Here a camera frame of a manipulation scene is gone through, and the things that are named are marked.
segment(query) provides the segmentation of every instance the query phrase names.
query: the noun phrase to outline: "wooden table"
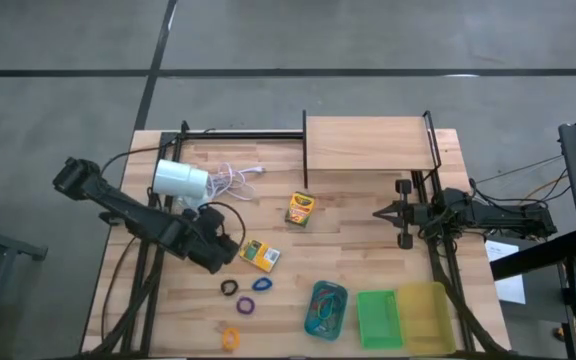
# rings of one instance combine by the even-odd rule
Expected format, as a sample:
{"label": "wooden table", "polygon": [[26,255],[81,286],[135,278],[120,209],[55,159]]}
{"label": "wooden table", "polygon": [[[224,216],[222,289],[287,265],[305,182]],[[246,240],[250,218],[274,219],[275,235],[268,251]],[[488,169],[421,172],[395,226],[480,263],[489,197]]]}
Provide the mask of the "wooden table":
{"label": "wooden table", "polygon": [[[440,169],[442,185],[469,190],[457,132],[443,129],[437,130],[436,135],[443,161]],[[157,146],[159,138],[159,131],[137,131],[131,148]],[[154,151],[133,154],[128,158],[122,190],[144,203],[155,159]],[[182,148],[181,160],[211,172],[216,171],[221,162],[229,162],[236,169],[264,166],[265,174],[248,177],[256,188],[253,201],[240,201],[230,196],[222,196],[219,200],[232,204],[241,212],[248,228],[248,239],[267,242],[280,249],[282,255],[270,274],[273,288],[267,293],[257,294],[250,290],[250,286],[265,273],[238,257],[217,274],[210,275],[189,260],[181,261],[166,254],[150,356],[408,355],[405,350],[362,349],[355,300],[358,291],[395,289],[406,283],[432,280],[426,245],[415,239],[413,249],[399,249],[396,244],[398,230],[371,216],[373,211],[398,198],[394,182],[408,178],[409,172],[310,171],[308,192],[317,199],[316,210],[308,227],[296,230],[284,223],[284,212],[290,194],[303,190],[301,141],[189,141]],[[227,232],[238,239],[241,233],[236,218],[226,211],[224,214],[227,216]],[[131,238],[121,227],[111,231],[83,350],[92,349],[100,342],[103,299],[117,260]],[[481,237],[465,234],[458,243],[457,258],[466,301],[494,339],[509,348]],[[108,329],[128,303],[137,247],[137,244],[133,245],[119,272],[109,301]],[[239,282],[238,295],[255,299],[257,306],[252,315],[244,316],[235,311],[237,296],[221,294],[219,285],[228,278]],[[344,328],[333,343],[307,335],[303,327],[313,284],[321,279],[343,285],[350,294]],[[457,346],[463,348],[454,309],[452,319]],[[140,336],[140,326],[141,321],[138,321],[136,336]],[[227,327],[236,327],[241,332],[241,346],[233,353],[221,349],[221,335]]]}

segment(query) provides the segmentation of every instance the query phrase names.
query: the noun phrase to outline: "concrete floor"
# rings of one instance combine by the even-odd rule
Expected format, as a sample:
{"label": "concrete floor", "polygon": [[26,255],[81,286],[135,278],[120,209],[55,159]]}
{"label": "concrete floor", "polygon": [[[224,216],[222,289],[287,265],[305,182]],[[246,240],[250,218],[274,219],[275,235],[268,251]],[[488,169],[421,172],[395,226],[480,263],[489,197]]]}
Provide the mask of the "concrete floor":
{"label": "concrete floor", "polygon": [[[0,69],[147,69],[167,0],[0,0]],[[576,0],[180,0],[162,68],[576,68]],[[23,259],[0,311],[0,359],[74,354],[107,227],[52,189],[68,156],[128,148],[145,78],[0,78],[0,232],[48,245]],[[459,132],[469,174],[560,152],[576,77],[159,79],[147,129],[298,128],[319,115],[433,112]],[[123,165],[109,169],[117,183]],[[563,162],[491,181],[522,197]],[[572,199],[551,204],[560,232]],[[513,349],[564,357],[552,324],[507,317]]]}

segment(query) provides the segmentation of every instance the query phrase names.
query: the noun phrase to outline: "crayola box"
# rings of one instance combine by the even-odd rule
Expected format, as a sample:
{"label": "crayola box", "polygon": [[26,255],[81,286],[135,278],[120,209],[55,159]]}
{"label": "crayola box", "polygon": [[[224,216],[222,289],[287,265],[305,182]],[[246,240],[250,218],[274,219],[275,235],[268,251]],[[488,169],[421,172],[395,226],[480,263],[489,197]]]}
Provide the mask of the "crayola box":
{"label": "crayola box", "polygon": [[239,256],[265,272],[270,272],[279,259],[279,250],[257,240],[250,240],[241,247]]}
{"label": "crayola box", "polygon": [[286,211],[286,222],[305,227],[315,207],[315,198],[300,192],[294,192],[290,207]]}

